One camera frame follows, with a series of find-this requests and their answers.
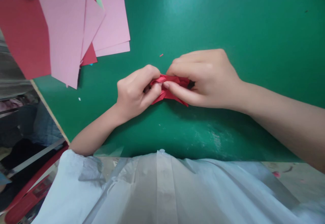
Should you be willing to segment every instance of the red origami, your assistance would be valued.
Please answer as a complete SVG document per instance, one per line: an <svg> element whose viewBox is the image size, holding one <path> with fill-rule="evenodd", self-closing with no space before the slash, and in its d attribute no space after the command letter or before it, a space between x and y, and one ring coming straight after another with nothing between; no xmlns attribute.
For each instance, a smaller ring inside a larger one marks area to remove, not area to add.
<svg viewBox="0 0 325 224"><path fill-rule="evenodd" d="M168 76L168 75L162 75L162 74L160 74L160 77L158 79L156 79L156 80L153 80L150 83L150 85L152 86L156 82L163 83L163 82L166 82L166 81L175 82L175 83L179 84L180 86L182 86L184 88L187 88L188 84L190 83L190 80L188 78L182 78L182 77ZM178 101L179 103L182 103L183 105L186 105L187 107L189 106L187 103L185 103L184 101L180 100L175 95L173 95L164 86L161 87L161 93L160 93L160 95L158 96L157 99L155 99L154 102L152 102L152 104L155 104L158 101L161 101L163 99L174 99L174 100Z"/></svg>

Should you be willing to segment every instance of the left hand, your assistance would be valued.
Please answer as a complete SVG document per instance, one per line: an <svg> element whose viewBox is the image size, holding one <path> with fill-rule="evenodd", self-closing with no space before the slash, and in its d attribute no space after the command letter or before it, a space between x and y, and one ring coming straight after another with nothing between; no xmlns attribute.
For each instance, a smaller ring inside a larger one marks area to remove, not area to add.
<svg viewBox="0 0 325 224"><path fill-rule="evenodd" d="M118 98L114 107L124 122L140 115L160 95L161 83L149 87L159 76L158 68L146 65L117 82Z"/></svg>

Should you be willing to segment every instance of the table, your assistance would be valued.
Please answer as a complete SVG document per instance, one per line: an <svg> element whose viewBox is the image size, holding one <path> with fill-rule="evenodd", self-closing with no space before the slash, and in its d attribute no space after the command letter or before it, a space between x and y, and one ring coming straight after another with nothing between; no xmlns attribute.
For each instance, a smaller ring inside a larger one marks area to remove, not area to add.
<svg viewBox="0 0 325 224"><path fill-rule="evenodd" d="M77 90L50 76L35 79L70 141L116 102L119 79L146 64L164 74L174 58L201 49L225 49L246 82L325 107L325 0L125 3L130 52L82 67ZM299 161L244 114L174 100L118 127L96 155L133 157L161 148L178 158Z"/></svg>

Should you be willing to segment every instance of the wrist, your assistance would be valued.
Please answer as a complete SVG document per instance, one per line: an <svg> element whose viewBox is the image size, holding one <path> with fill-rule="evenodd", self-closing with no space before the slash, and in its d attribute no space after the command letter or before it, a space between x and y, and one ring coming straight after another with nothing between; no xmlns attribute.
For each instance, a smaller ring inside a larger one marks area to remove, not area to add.
<svg viewBox="0 0 325 224"><path fill-rule="evenodd" d="M123 110L121 110L117 104L114 104L105 113L107 113L109 120L114 124L115 127L118 127L130 120L123 114Z"/></svg>
<svg viewBox="0 0 325 224"><path fill-rule="evenodd" d="M238 99L237 111L253 116L263 104L268 103L273 93L261 86L243 82Z"/></svg>
<svg viewBox="0 0 325 224"><path fill-rule="evenodd" d="M246 82L241 82L236 86L232 103L230 104L231 110L235 110L244 114L249 114L256 98L256 85Z"/></svg>

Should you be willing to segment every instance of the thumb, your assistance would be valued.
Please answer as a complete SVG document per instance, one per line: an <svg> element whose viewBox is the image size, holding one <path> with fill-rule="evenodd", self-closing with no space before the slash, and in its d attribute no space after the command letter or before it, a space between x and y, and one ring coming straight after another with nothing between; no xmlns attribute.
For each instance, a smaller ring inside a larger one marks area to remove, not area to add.
<svg viewBox="0 0 325 224"><path fill-rule="evenodd" d="M151 89L143 96L141 105L147 108L160 95L162 83L155 83Z"/></svg>
<svg viewBox="0 0 325 224"><path fill-rule="evenodd" d="M196 92L193 92L171 81L164 82L163 86L184 102L190 105L199 106L202 95L197 94Z"/></svg>

